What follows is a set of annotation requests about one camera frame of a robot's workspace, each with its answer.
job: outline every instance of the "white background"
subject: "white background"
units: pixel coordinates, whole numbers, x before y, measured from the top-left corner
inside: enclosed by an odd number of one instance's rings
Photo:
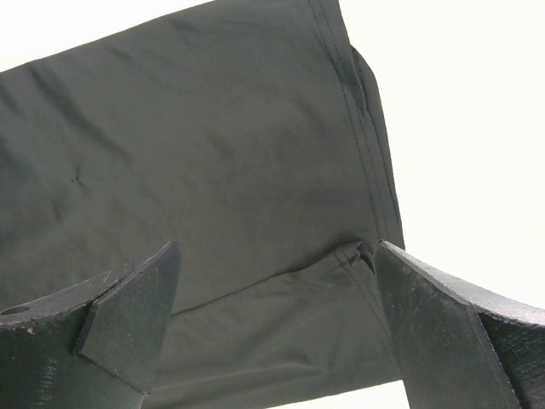
[[[0,71],[199,3],[3,0]],[[381,89],[407,250],[545,308],[545,0],[341,8]],[[408,404],[390,383],[283,407]]]

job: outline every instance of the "textured black surface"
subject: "textured black surface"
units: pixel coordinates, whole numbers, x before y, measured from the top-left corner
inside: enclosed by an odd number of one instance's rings
[[[384,244],[375,271],[411,407],[519,407],[473,306]]]
[[[120,283],[130,281],[131,272],[131,268],[111,271],[0,313],[2,409],[141,407],[142,393],[73,353],[93,301],[115,291]],[[136,311],[123,313],[130,320]],[[153,318],[164,320],[164,317]],[[99,337],[100,331],[97,332],[94,336]],[[133,349],[123,348],[126,338],[117,337],[116,341],[125,360],[149,362]]]
[[[180,252],[166,245],[98,298],[76,354],[149,395],[180,271]]]
[[[490,341],[524,409],[545,408],[545,325],[481,313]]]
[[[544,310],[389,243],[375,265],[411,407],[545,407]]]

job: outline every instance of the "stitching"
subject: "stitching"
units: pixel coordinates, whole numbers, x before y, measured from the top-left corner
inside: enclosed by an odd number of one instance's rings
[[[299,7],[299,10],[301,10],[303,15],[305,16],[305,22],[308,24],[308,27],[313,32],[314,36],[316,36],[318,38],[320,48],[323,51],[325,51],[326,54],[328,54],[328,57],[330,57],[329,53],[327,52],[327,43],[324,40],[324,36],[322,35],[322,31],[319,29],[319,25],[317,25],[316,29],[314,29],[312,21],[308,20],[308,13],[307,13],[307,9],[305,8],[304,4],[302,4],[300,1],[296,1],[295,4]],[[312,10],[312,12],[314,14],[314,19],[317,20],[316,14],[314,13],[314,9],[312,7],[310,9]]]
[[[358,75],[361,77],[361,78],[364,78],[364,70],[362,69],[362,64],[361,64],[361,60],[363,62],[364,59],[363,57],[358,53],[358,51],[353,47],[352,48],[353,50],[353,55],[355,55],[354,57],[354,61],[355,61],[355,65],[356,65],[356,70],[358,70]],[[362,90],[364,91],[364,97],[367,97],[367,95],[369,94],[368,92],[366,92],[365,90],[365,87],[364,87],[364,84],[362,83]],[[376,126],[375,126],[375,120],[373,119],[373,115],[371,114],[370,110],[367,109],[366,110],[367,113],[369,114],[370,116],[370,121],[371,123],[373,124],[373,128],[375,129],[375,132],[376,132]],[[378,140],[378,147],[380,148],[381,150],[381,156],[382,156],[382,162],[384,163],[384,166],[386,167],[386,157],[387,155],[384,153],[384,147],[382,146],[381,144],[381,141],[380,139],[378,138],[377,136],[377,140]],[[388,182],[388,189],[389,189],[389,192],[390,192],[390,198],[392,200],[392,203],[393,203],[393,209],[394,209],[394,213],[395,213],[395,216],[396,216],[396,219],[398,220],[398,224],[401,226],[401,215],[399,214],[399,203],[398,203],[398,200],[397,198],[395,197],[395,186],[394,186],[394,182],[393,182],[393,176],[392,176],[392,179],[387,177],[387,182]]]
[[[328,27],[330,29],[330,36],[331,36],[331,39],[333,40],[333,44],[335,46],[335,51],[336,51],[336,59],[338,60],[339,64],[341,65],[341,70],[342,70],[342,74],[343,76],[346,77],[346,73],[344,72],[344,68],[342,68],[342,63],[341,63],[341,59],[339,57],[339,51],[337,49],[337,45],[336,45],[336,41],[335,39],[333,38],[333,34],[331,33],[331,28],[330,28],[330,23],[327,19],[327,15],[325,14],[325,11],[324,11],[324,6],[322,5],[321,1],[318,0],[318,2],[320,3],[320,6],[321,6],[321,9],[322,11],[324,12],[324,17],[326,19],[326,22],[328,24]],[[322,29],[320,27],[320,24],[318,22],[318,16],[316,15],[316,11],[314,9],[314,6],[313,4],[311,3],[310,0],[307,0],[307,3],[308,5],[310,6],[311,10],[313,11],[313,16],[314,16],[314,19],[316,20],[316,24],[318,26],[318,30],[319,32],[322,32]],[[371,209],[373,211],[373,218],[375,220],[375,228],[376,228],[376,237],[379,239],[381,237],[381,234],[380,234],[380,231],[379,231],[379,226],[378,226],[378,218],[376,217],[376,208],[375,208],[375,200],[373,198],[373,192],[371,191],[371,188],[370,188],[370,181],[369,181],[369,176],[367,174],[367,171],[365,169],[365,164],[364,164],[364,158],[362,156],[362,153],[361,153],[361,147],[359,145],[359,141],[358,141],[358,137],[356,136],[356,127],[354,126],[354,122],[353,122],[353,115],[351,114],[350,112],[350,106],[348,104],[348,98],[347,98],[347,92],[345,91],[345,87],[344,87],[344,84],[342,83],[341,81],[341,76],[339,74],[339,72],[336,70],[335,68],[335,64],[333,65],[334,69],[335,69],[335,73],[336,73],[336,76],[337,76],[337,81],[339,82],[339,85],[341,86],[341,90],[342,90],[342,95],[343,95],[343,98],[344,98],[344,102],[345,102],[345,106],[347,108],[347,114],[348,114],[348,118],[350,119],[350,124],[352,125],[352,132],[353,132],[353,138],[354,138],[354,141],[356,142],[356,147],[358,149],[358,155],[359,155],[359,161],[361,163],[361,167],[362,167],[362,170],[364,172],[364,178],[365,178],[365,183],[367,185],[367,190],[369,192],[369,197],[370,197],[370,204],[371,204]]]
[[[363,78],[364,75],[363,75],[363,72],[361,70],[361,66],[359,65],[359,61],[354,59],[354,62],[355,62],[356,70],[358,71],[359,76],[361,78]],[[363,91],[363,93],[365,95],[365,90],[364,90],[363,84],[362,84],[362,91]],[[358,111],[359,126],[363,130],[364,125],[363,125],[363,120],[362,120],[362,112],[359,109],[357,111]],[[373,129],[375,131],[375,134],[376,134],[376,127],[375,127],[375,124],[373,123],[373,118],[371,117],[369,109],[367,109],[367,106],[365,106],[365,111],[370,116],[371,125],[372,125],[372,127],[373,127]],[[381,151],[381,156],[384,157],[384,153],[382,151],[381,143],[378,141],[378,135],[376,135],[376,139],[377,139],[378,148]],[[378,180],[376,178],[375,164],[374,164],[374,161],[373,161],[373,155],[371,155],[369,144],[367,142],[367,138],[364,138],[364,140],[365,140],[365,145],[367,146],[367,151],[369,152],[369,158],[370,158],[370,162],[371,162],[371,169],[373,169],[373,177],[375,178],[375,183],[377,185],[376,190],[378,192],[378,198],[379,198],[379,200],[380,200],[380,202],[382,204],[382,193],[381,193],[381,189],[378,187]],[[389,181],[388,177],[386,177],[386,183],[388,184],[388,190],[390,191],[390,194],[392,195],[392,186],[390,186],[390,181]],[[397,211],[395,211],[395,200],[393,200],[393,195],[392,195],[392,203],[394,204],[394,213],[396,214],[396,217],[397,217],[398,213],[397,213]],[[384,226],[386,228],[386,235],[389,238],[391,236],[390,236],[390,231],[389,231],[389,228],[388,228],[388,223],[387,223],[387,220],[386,220],[386,216],[383,215],[383,218],[384,218]]]
[[[329,29],[329,32],[330,32],[330,37],[331,37],[331,40],[333,41],[333,46],[335,48],[336,57],[337,57],[336,59],[339,62],[339,66],[341,67],[342,75],[343,75],[344,78],[347,78],[347,74],[344,71],[344,66],[342,65],[339,49],[337,47],[337,42],[335,40],[335,37],[333,36],[333,30],[331,28],[330,21],[329,21],[329,19],[327,17],[327,13],[325,13],[324,4],[322,3],[322,0],[318,0],[318,3],[320,4],[320,8],[322,9],[322,12],[324,13],[325,22],[327,23],[327,26],[328,26],[328,29]],[[352,115],[350,114],[350,107],[348,106],[347,96],[346,96],[346,93],[345,93],[345,90],[344,90],[343,83],[341,83],[341,87],[342,87],[342,92],[345,95],[345,102],[347,103],[347,108],[348,108],[349,115],[352,117]],[[364,134],[364,126],[362,124],[359,109],[356,109],[356,112],[358,113],[359,127],[360,127],[360,129],[362,131],[362,134]],[[362,153],[361,153],[361,150],[360,150],[358,137],[356,136],[356,129],[354,127],[353,127],[353,136],[354,136],[354,140],[356,141],[356,145],[358,147],[359,159],[361,161],[362,167],[364,167],[364,160],[363,160]],[[371,150],[369,148],[369,142],[367,141],[367,138],[365,137],[365,134],[364,134],[363,140],[364,140],[365,147],[367,149],[367,153],[369,154],[370,165],[371,165],[371,174],[373,175],[373,179],[375,180],[376,191],[378,192],[379,204],[380,204],[380,206],[382,206],[381,189],[378,186],[378,181],[377,181],[377,178],[376,178],[375,166],[374,166],[374,163],[373,163],[373,155],[371,154]],[[367,181],[367,185],[368,185],[368,189],[370,190],[369,181]],[[381,235],[379,233],[378,219],[377,219],[377,216],[376,216],[375,200],[373,199],[373,193],[371,192],[371,190],[369,192],[370,192],[370,202],[371,202],[371,206],[372,206],[372,209],[373,209],[373,214],[375,216],[376,233],[377,233],[378,239],[380,239]],[[386,228],[386,234],[388,234],[387,221],[386,221],[386,217],[384,215],[382,215],[382,220],[384,221],[384,226]]]

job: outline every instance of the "seam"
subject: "seam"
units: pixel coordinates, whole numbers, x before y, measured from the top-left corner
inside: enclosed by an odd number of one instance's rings
[[[330,62],[332,63],[333,61],[331,61],[330,55],[329,55],[328,50],[327,50],[327,43],[324,40],[324,36],[322,35],[322,31],[319,29],[319,25],[317,24],[316,28],[314,28],[314,26],[312,24],[312,21],[309,21],[309,15],[308,15],[307,9],[305,8],[304,4],[301,3],[301,1],[296,1],[295,4],[297,4],[297,6],[299,7],[299,10],[305,16],[305,22],[307,23],[307,25],[310,28],[311,32],[313,32],[314,36],[316,36],[318,38],[320,48],[323,51],[325,51],[325,53],[328,55],[328,60],[330,60]],[[314,12],[314,9],[312,7],[310,9],[314,14],[314,20],[318,21],[318,19],[316,18],[316,14]]]
[[[364,76],[361,75],[362,71],[361,71],[361,67],[359,66],[359,62],[358,61],[354,61],[354,65],[356,66],[356,70],[358,71],[358,73],[360,74],[360,77],[363,78]],[[364,93],[364,96],[365,96],[365,90],[364,90],[364,86],[362,84],[362,92]],[[374,137],[376,138],[376,143],[378,145],[378,149],[381,153],[381,156],[382,156],[382,162],[384,162],[384,153],[382,151],[382,147],[381,147],[381,143],[378,141],[378,135],[376,134],[376,127],[375,127],[375,124],[373,123],[373,118],[371,117],[370,115],[370,112],[369,112],[369,109],[367,109],[367,104],[365,104],[365,111],[367,112],[367,114],[370,116],[370,121],[371,121],[371,126],[373,127],[373,131],[374,131]],[[359,126],[361,127],[362,131],[364,129],[364,124],[363,124],[363,119],[362,119],[362,112],[358,109],[357,110],[358,112],[358,120],[359,120]],[[378,179],[376,177],[376,171],[375,171],[375,161],[373,160],[373,155],[371,155],[371,151],[370,151],[370,148],[369,148],[369,144],[367,142],[367,139],[364,138],[365,140],[365,145],[367,146],[367,151],[369,152],[369,158],[370,158],[370,162],[371,162],[371,169],[373,169],[373,177],[375,179],[375,183],[376,183],[376,190],[378,192],[378,199],[379,201],[381,202],[381,205],[382,205],[382,193],[381,193],[381,189],[379,187],[379,184],[378,184]],[[390,194],[392,195],[392,187],[390,186],[390,181],[388,180],[388,177],[386,176],[386,183],[388,185],[388,190],[390,192]],[[390,231],[389,231],[389,228],[388,228],[388,223],[387,223],[387,220],[386,220],[386,216],[383,216],[384,217],[384,228],[386,229],[386,235],[387,235],[387,238],[391,237],[390,236]]]
[[[347,259],[349,260],[349,257],[348,255],[345,253],[345,248],[342,247],[340,249],[340,251],[342,252],[342,255]],[[367,265],[367,263],[365,262],[365,260],[361,260],[361,262],[364,263],[364,265],[369,268],[369,270],[371,271],[372,274],[374,274],[376,276],[376,273],[373,271],[373,269],[371,267],[369,267]],[[350,268],[353,270],[353,274],[354,274],[354,278],[355,280],[358,280],[358,279],[361,279],[359,273],[358,273],[358,270],[352,265],[352,264],[348,264],[350,266]],[[362,283],[363,285],[365,286],[365,289],[371,294],[372,296],[372,293],[371,291],[369,290],[369,287],[367,286],[367,284],[365,283],[365,281],[362,280]],[[393,345],[393,341],[392,341],[392,333],[390,332],[390,325],[388,324],[387,322],[387,316],[386,316],[386,309],[383,307],[382,305],[382,295],[380,293],[380,288],[378,287],[378,280],[376,281],[376,289],[378,291],[378,299],[376,300],[378,302],[378,308],[381,310],[382,314],[380,313],[377,313],[376,311],[374,311],[376,314],[378,314],[379,316],[377,316],[377,319],[379,320],[379,322],[381,323],[381,326],[382,326],[382,329],[384,330],[384,333],[386,334],[385,336],[385,341],[388,343],[388,345],[390,346],[390,350],[393,352],[393,356],[396,356],[396,352],[395,352],[395,346]]]
[[[340,66],[341,66],[341,70],[342,70],[342,74],[343,76],[346,77],[346,73],[344,72],[344,68],[342,68],[342,62],[341,62],[341,59],[339,57],[339,52],[338,52],[338,49],[337,49],[337,45],[336,45],[336,41],[335,41],[335,38],[333,37],[333,34],[331,32],[331,28],[330,28],[330,23],[329,21],[327,20],[327,15],[325,14],[325,11],[324,11],[324,6],[322,5],[321,1],[318,0],[318,2],[320,3],[320,7],[322,9],[322,11],[324,12],[324,17],[326,19],[326,22],[327,22],[327,25],[329,27],[329,31],[330,31],[330,36],[331,36],[331,39],[333,40],[333,44],[334,44],[334,47],[335,47],[335,51],[336,51],[336,59],[337,61],[339,62]],[[316,20],[316,26],[318,28],[318,31],[321,33],[322,32],[322,28],[320,27],[320,24],[318,22],[318,16],[316,15],[316,10],[313,6],[313,4],[311,3],[311,0],[307,0],[307,3],[309,5],[309,7],[311,8],[311,10],[313,11],[313,16],[314,16],[314,19]],[[370,181],[369,181],[369,175],[366,171],[366,168],[365,168],[365,164],[364,164],[364,158],[362,156],[362,153],[361,153],[361,147],[359,145],[359,141],[358,141],[358,137],[356,135],[356,127],[354,125],[354,121],[353,121],[353,115],[352,113],[350,112],[350,105],[348,104],[348,97],[347,97],[347,92],[345,90],[345,86],[344,84],[342,83],[341,81],[341,75],[339,74],[339,72],[337,71],[336,67],[335,67],[335,64],[333,64],[333,68],[335,70],[335,73],[336,73],[336,76],[337,76],[337,81],[339,83],[339,85],[341,86],[341,90],[342,90],[342,95],[343,95],[343,98],[344,98],[344,102],[345,102],[345,106],[346,106],[346,109],[347,109],[347,114],[348,114],[348,118],[350,119],[350,124],[352,125],[352,132],[353,132],[353,138],[354,138],[354,141],[356,142],[356,148],[358,149],[358,155],[359,155],[359,162],[361,163],[361,167],[362,167],[362,170],[364,172],[364,178],[365,178],[365,183],[367,185],[367,190],[369,192],[369,197],[370,197],[370,204],[371,204],[371,209],[373,211],[373,218],[375,220],[375,228],[376,228],[376,237],[379,239],[381,237],[381,234],[380,234],[380,230],[379,230],[379,225],[378,225],[378,218],[376,216],[376,207],[375,207],[375,200],[374,200],[374,195],[373,195],[373,192],[370,188]]]
[[[328,19],[327,13],[325,12],[324,4],[322,3],[322,0],[318,0],[318,3],[320,5],[320,8],[322,9],[322,13],[324,14],[325,23],[327,24],[328,31],[330,32],[330,37],[331,37],[331,40],[333,42],[333,47],[334,47],[335,53],[336,53],[336,59],[339,62],[339,67],[341,68],[342,75],[343,75],[344,78],[347,79],[347,73],[345,72],[344,66],[342,64],[341,54],[339,53],[339,49],[337,47],[337,42],[335,40],[335,36],[333,35],[333,29],[331,28],[330,20]],[[341,84],[342,92],[345,95],[345,102],[347,104],[348,114],[350,115],[351,122],[352,122],[352,114],[350,113],[350,106],[348,104],[347,94],[346,94],[346,91],[345,91],[344,84],[341,82],[340,78],[339,78],[339,83]],[[373,175],[373,179],[375,180],[379,205],[382,206],[381,189],[380,189],[380,187],[378,185],[378,181],[377,181],[377,178],[376,178],[375,166],[374,166],[374,162],[373,162],[373,155],[371,154],[371,150],[370,150],[370,147],[369,147],[369,142],[367,141],[367,138],[365,137],[364,126],[363,126],[363,123],[362,123],[362,120],[361,120],[360,111],[358,109],[358,104],[355,101],[354,101],[354,105],[356,106],[356,112],[358,114],[359,127],[360,127],[362,135],[363,135],[363,141],[364,141],[364,144],[365,144],[365,148],[367,149],[367,153],[369,154],[371,174]],[[364,168],[364,173],[367,176],[367,172],[365,171],[365,166],[364,166],[364,159],[363,159],[363,156],[362,156],[362,153],[361,153],[361,148],[360,148],[360,145],[359,145],[358,136],[357,136],[356,129],[355,129],[354,126],[353,126],[353,137],[354,137],[354,140],[356,141],[356,146],[358,147],[358,154],[359,154],[360,162],[362,164],[362,168]],[[368,189],[370,190],[369,180],[367,181],[367,185],[368,185]],[[372,209],[373,209],[373,215],[375,217],[376,233],[377,233],[377,236],[378,236],[377,238],[380,239],[381,235],[379,233],[378,219],[377,219],[376,207],[375,207],[375,199],[374,199],[374,195],[373,195],[371,190],[370,190],[370,202],[371,202],[371,206],[372,206]],[[382,220],[384,221],[384,227],[386,229],[386,234],[388,235],[387,221],[386,221],[386,217],[384,216],[384,214],[382,214]]]
[[[356,66],[356,71],[358,72],[358,75],[360,78],[364,78],[364,70],[362,69],[361,67],[361,63],[360,63],[360,59],[363,59],[363,57],[361,57],[361,55],[359,55],[358,51],[353,47],[353,51],[355,51],[355,56],[353,58],[354,60],[354,65]],[[364,91],[364,98],[367,99],[367,95],[369,94],[368,92],[365,91],[365,86],[364,86],[364,83],[362,82],[362,90]],[[367,105],[365,106],[365,111],[369,114],[369,117],[370,117],[370,121],[371,123],[373,124],[373,129],[375,130],[375,133],[376,133],[376,125],[375,125],[375,120],[373,119],[373,115],[371,114],[369,108],[367,108]],[[384,167],[386,168],[386,156],[384,154],[384,149],[383,149],[383,146],[381,144],[381,141],[378,137],[378,135],[376,135],[376,140],[378,142],[378,147],[381,151],[381,156],[382,156],[382,162],[384,163]],[[397,203],[397,200],[395,198],[395,195],[393,194],[395,188],[393,186],[393,181],[390,181],[390,178],[389,177],[386,177],[386,180],[387,180],[387,183],[388,183],[388,189],[390,191],[390,197],[392,199],[392,203],[393,203],[393,207],[394,207],[394,213],[395,213],[395,216],[396,218],[398,219],[398,223],[401,224],[401,216],[399,214],[399,210],[398,210],[398,207],[399,207],[399,204],[396,205]]]
[[[345,261],[342,261],[339,258],[338,252],[342,253],[342,255],[346,259]],[[388,338],[390,332],[387,330],[387,328],[385,326],[385,323],[382,321],[380,315],[376,312],[376,309],[373,308],[373,305],[371,304],[371,301],[368,299],[367,295],[365,294],[365,291],[362,288],[361,284],[359,283],[359,280],[356,277],[354,277],[354,274],[357,274],[356,270],[354,269],[354,272],[352,273],[349,269],[347,269],[346,264],[349,261],[349,259],[348,259],[347,255],[345,254],[344,250],[339,249],[339,251],[335,251],[334,256],[335,256],[336,260],[339,262],[339,266],[344,270],[344,272],[352,279],[352,281],[358,287],[359,293],[361,294],[362,299],[363,299],[362,301],[365,301],[367,306],[373,312],[373,315],[375,315],[376,320],[380,323],[380,325],[382,327],[382,330],[383,330],[383,333],[384,333],[384,338],[387,340],[388,343],[390,343],[389,338]],[[369,288],[367,288],[367,285],[365,283],[364,283],[364,285],[365,285],[365,289],[367,290],[367,292],[370,293]]]

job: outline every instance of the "fabric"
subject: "fabric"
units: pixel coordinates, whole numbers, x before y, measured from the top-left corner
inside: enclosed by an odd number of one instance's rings
[[[374,76],[336,0],[217,0],[0,73],[0,309],[183,267],[144,407],[399,379],[370,265],[403,247]]]

